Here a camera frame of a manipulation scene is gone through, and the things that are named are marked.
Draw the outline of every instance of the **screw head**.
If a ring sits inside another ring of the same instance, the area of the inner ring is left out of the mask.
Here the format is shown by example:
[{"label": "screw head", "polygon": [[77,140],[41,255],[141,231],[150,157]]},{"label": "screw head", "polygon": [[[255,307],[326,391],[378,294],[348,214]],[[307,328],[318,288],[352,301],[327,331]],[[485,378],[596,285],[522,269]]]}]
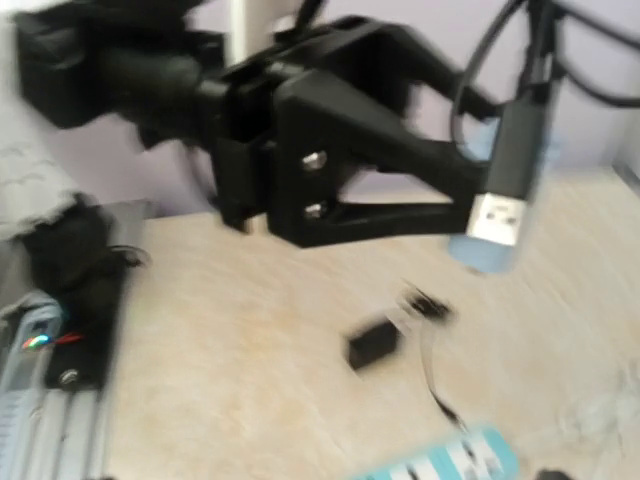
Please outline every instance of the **screw head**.
[{"label": "screw head", "polygon": [[65,370],[60,375],[60,385],[69,386],[78,380],[78,371],[74,369]]},{"label": "screw head", "polygon": [[310,219],[318,219],[324,215],[325,206],[322,203],[314,203],[313,205],[309,205],[304,209],[304,213],[307,218]]},{"label": "screw head", "polygon": [[302,166],[307,172],[320,170],[327,163],[327,154],[325,152],[314,152],[302,159]]}]

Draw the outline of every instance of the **white wall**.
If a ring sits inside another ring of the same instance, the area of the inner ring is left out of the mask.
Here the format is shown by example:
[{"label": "white wall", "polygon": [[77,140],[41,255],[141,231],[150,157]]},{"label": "white wall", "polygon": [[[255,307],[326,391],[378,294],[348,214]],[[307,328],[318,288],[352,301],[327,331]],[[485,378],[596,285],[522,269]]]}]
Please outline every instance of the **white wall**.
[{"label": "white wall", "polygon": [[[345,14],[369,15],[412,25],[464,64],[476,41],[504,0],[332,0],[327,18]],[[637,0],[581,0],[573,3],[602,19],[640,31]],[[197,12],[200,27],[225,29],[225,1],[217,0]],[[524,19],[514,21],[495,47],[480,75],[480,84],[499,98],[511,92],[525,40]],[[630,91],[637,57],[606,40],[571,25],[566,38],[570,58],[594,81],[619,91]],[[445,137],[447,104],[423,95],[419,106],[420,127],[434,137]],[[607,161],[619,139],[624,115],[586,100],[572,87],[561,94],[555,129],[566,141],[563,165],[588,167]],[[102,201],[145,196],[156,200],[166,213],[199,210],[203,204],[192,191],[178,166],[175,147],[165,146],[151,154],[136,155],[132,130],[113,118],[73,132],[49,132],[47,141],[66,170],[82,187]],[[375,188],[391,183],[374,179]]]}]

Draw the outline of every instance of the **robotic arm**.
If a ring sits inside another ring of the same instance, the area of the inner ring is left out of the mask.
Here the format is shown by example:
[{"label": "robotic arm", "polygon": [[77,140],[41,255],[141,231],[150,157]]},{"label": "robotic arm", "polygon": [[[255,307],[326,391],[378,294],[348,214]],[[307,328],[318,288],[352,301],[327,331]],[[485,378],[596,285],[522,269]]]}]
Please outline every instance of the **robotic arm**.
[{"label": "robotic arm", "polygon": [[[466,70],[400,25],[352,16],[313,27],[318,0],[238,0],[229,38],[189,28],[186,14],[198,0],[152,3],[73,0],[18,14],[23,97],[59,128],[115,112],[136,126],[146,148],[173,139],[202,148],[223,222],[246,231],[251,217],[266,213],[269,230],[300,247],[462,233],[514,246],[559,80],[577,79],[561,62],[561,23],[569,15],[640,48],[551,0],[509,0]],[[296,3],[293,28],[272,34],[274,19]],[[470,85],[500,30],[525,5],[530,46],[513,100],[498,105]],[[452,100],[451,141],[406,128],[414,85]],[[616,106],[640,105],[626,100]],[[501,118],[489,162],[465,151],[458,133],[464,113]],[[343,201],[343,188],[363,170],[413,175],[451,201]]]}]

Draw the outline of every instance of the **light blue object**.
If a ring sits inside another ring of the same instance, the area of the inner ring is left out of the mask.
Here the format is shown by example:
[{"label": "light blue object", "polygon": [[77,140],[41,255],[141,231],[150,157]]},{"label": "light blue object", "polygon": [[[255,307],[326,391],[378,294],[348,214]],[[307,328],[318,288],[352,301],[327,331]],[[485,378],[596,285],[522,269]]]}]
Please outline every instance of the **light blue object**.
[{"label": "light blue object", "polygon": [[[499,119],[483,125],[467,150],[479,162],[491,157],[493,141],[498,132]],[[545,146],[543,171],[560,157],[560,142],[552,137]],[[467,235],[455,235],[449,240],[449,254],[460,263],[482,273],[501,273],[509,270],[517,248],[499,245]]]},{"label": "light blue object", "polygon": [[[472,457],[465,453],[463,445],[469,447]],[[490,472],[486,468],[489,464],[494,467]],[[518,457],[500,432],[487,427],[418,451],[353,480],[516,480],[519,468]]]}]

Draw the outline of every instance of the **wooden table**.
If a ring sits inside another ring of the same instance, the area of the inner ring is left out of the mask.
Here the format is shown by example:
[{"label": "wooden table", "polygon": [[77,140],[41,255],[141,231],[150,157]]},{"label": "wooden table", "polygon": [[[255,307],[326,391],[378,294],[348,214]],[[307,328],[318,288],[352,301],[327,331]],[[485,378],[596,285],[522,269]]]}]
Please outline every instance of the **wooden table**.
[{"label": "wooden table", "polygon": [[[614,175],[550,183],[520,263],[502,276],[471,274],[442,237],[305,251],[209,214],[150,221],[154,263],[127,313],[108,471],[341,479],[446,437],[417,337],[360,376],[343,360],[344,337],[392,307],[407,279],[459,313],[436,345],[440,393],[468,423],[504,432],[522,478],[546,466],[590,479],[596,462],[605,478],[634,478],[638,428],[604,458],[551,445],[576,400],[611,391],[637,355],[640,202]],[[532,435],[549,429],[553,441]]]}]

